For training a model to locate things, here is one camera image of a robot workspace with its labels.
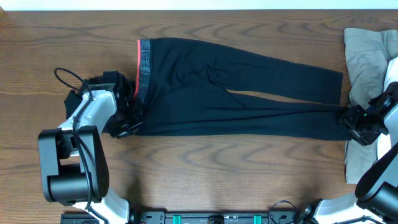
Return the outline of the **black leggings with grey waistband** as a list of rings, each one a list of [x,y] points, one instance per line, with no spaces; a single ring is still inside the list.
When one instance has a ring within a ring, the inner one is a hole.
[[[138,42],[138,134],[260,134],[345,141],[340,72],[209,42]]]

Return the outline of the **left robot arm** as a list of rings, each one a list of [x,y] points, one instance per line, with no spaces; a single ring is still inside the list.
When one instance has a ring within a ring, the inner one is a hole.
[[[42,191],[48,202],[81,209],[92,222],[132,223],[129,202],[109,186],[100,135],[120,139],[138,130],[134,92],[133,82],[118,71],[72,87],[65,100],[67,119],[38,136]]]

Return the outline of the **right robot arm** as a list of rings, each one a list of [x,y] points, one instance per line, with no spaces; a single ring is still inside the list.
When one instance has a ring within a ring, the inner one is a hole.
[[[307,208],[304,223],[397,223],[397,90],[387,90],[369,108],[347,111],[341,122],[366,146],[388,134],[391,148],[360,178],[355,192]]]

